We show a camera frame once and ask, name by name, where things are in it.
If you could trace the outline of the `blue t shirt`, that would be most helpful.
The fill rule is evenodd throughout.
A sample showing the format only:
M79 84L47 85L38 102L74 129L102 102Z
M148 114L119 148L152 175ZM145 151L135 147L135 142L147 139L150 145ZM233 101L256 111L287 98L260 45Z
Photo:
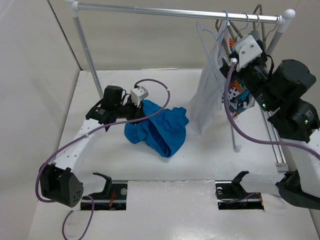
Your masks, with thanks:
M163 109L139 123L127 123L124 135L132 144L145 142L164 158L172 157L184 144L189 123L184 107Z

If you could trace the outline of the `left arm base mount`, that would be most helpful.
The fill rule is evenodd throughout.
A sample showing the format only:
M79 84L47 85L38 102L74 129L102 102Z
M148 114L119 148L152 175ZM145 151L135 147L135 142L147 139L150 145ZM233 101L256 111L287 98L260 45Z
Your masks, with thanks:
M110 176L94 172L81 179L84 192L80 200L80 210L125 211L127 208L128 182L113 180Z

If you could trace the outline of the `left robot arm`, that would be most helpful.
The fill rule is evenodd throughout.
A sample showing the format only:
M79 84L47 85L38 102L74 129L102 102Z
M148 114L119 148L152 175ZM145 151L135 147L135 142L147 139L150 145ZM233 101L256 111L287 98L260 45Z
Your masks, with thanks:
M86 114L72 144L50 164L45 164L39 177L40 190L44 198L75 207L82 197L97 194L107 198L111 194L111 178L98 172L90 175L81 173L86 158L95 143L109 130L110 124L118 119L135 120L144 117L142 100L149 93L143 86L135 86L129 96L124 89L108 85L103 98Z

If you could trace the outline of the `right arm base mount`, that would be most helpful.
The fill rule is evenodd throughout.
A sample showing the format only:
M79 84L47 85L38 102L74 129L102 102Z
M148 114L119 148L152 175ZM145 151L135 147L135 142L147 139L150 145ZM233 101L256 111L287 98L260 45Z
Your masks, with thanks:
M219 210L265 209L261 193L247 192L240 184L248 173L248 171L241 171L232 180L215 181L215 196Z

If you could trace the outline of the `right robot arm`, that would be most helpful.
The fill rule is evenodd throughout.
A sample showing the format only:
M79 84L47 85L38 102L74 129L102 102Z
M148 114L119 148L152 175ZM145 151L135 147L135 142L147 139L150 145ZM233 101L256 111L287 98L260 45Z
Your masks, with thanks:
M262 175L241 171L229 184L234 202L264 193L282 198L292 206L318 210L320 208L320 153L308 147L311 135L320 127L316 108L302 100L302 95L316 82L308 67L294 59L285 59L279 66L266 66L272 57L255 40L239 48L234 46L228 60L223 60L220 72L226 79L223 97L227 118L235 131L245 133L233 120L229 97L234 82L244 86L261 109L270 113L268 122L276 129L279 140L272 146L297 150L293 156L296 170L283 174Z

